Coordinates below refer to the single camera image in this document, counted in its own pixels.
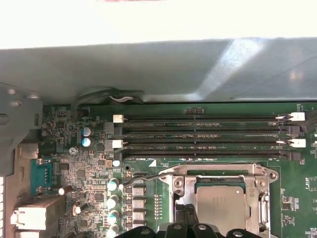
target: black capacitor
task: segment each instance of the black capacitor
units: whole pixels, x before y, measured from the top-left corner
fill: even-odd
[[[79,204],[76,208],[75,208],[75,213],[78,215],[80,213],[82,213],[85,209],[87,209],[89,207],[87,202],[82,202],[81,204]]]

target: cpu socket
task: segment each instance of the cpu socket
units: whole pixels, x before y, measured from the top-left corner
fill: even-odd
[[[216,226],[226,236],[240,228],[274,238],[270,233],[269,185],[277,171],[258,164],[181,164],[160,174],[169,186],[169,222],[176,204],[194,204],[200,223]]]

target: capacitor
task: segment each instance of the capacitor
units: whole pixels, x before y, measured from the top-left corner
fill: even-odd
[[[44,123],[42,124],[42,128],[43,128],[44,130],[50,130],[50,129],[52,128],[52,123],[50,123],[50,122],[44,122]]]
[[[81,133],[83,134],[83,136],[90,136],[94,133],[94,131],[89,127],[85,127],[81,130]]]
[[[115,191],[118,185],[119,185],[119,180],[117,180],[116,178],[112,178],[107,184],[107,189],[111,192]]]
[[[88,138],[88,137],[85,137],[85,138],[81,141],[81,144],[82,144],[82,146],[84,146],[84,147],[89,147],[89,146],[91,146],[93,143],[94,143],[93,138]]]
[[[120,228],[118,225],[112,225],[107,232],[107,238],[114,238],[119,235]]]
[[[119,212],[118,211],[116,211],[116,210],[113,210],[113,211],[111,211],[110,213],[109,213],[109,215],[108,215],[108,217],[107,217],[107,222],[108,222],[108,224],[109,225],[114,225],[116,222],[117,222],[117,220],[118,220],[118,218],[119,218]]]
[[[65,236],[65,238],[75,238],[75,237],[76,237],[76,232],[75,231],[70,231]]]
[[[119,202],[119,197],[117,195],[112,195],[106,202],[106,206],[109,210],[113,209]]]
[[[43,130],[41,135],[42,137],[50,136],[52,134],[51,130]]]
[[[71,192],[72,190],[74,190],[74,188],[73,188],[73,186],[71,184],[69,184],[69,185],[66,185],[64,187],[61,187],[58,190],[58,193],[59,193],[59,195],[64,195],[64,194],[67,194],[67,193]]]
[[[83,202],[81,203],[80,205],[78,205],[76,208],[75,208],[75,213],[77,215],[79,215],[81,212],[83,212],[85,209],[87,209],[89,207],[88,203],[87,202]]]

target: motherboard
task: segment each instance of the motherboard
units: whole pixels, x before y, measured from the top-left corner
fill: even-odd
[[[176,204],[187,203],[224,236],[242,228],[315,238],[315,109],[291,102],[86,105],[74,116],[70,106],[45,106],[31,192],[65,193],[61,238],[157,231],[173,222]]]

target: gray metal panel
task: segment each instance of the gray metal panel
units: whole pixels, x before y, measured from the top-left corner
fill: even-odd
[[[0,51],[0,81],[70,103],[96,89],[146,102],[317,99],[317,38],[247,38]]]
[[[33,92],[0,83],[0,114],[7,116],[0,124],[0,176],[13,173],[12,151],[31,129],[41,128],[42,110]]]

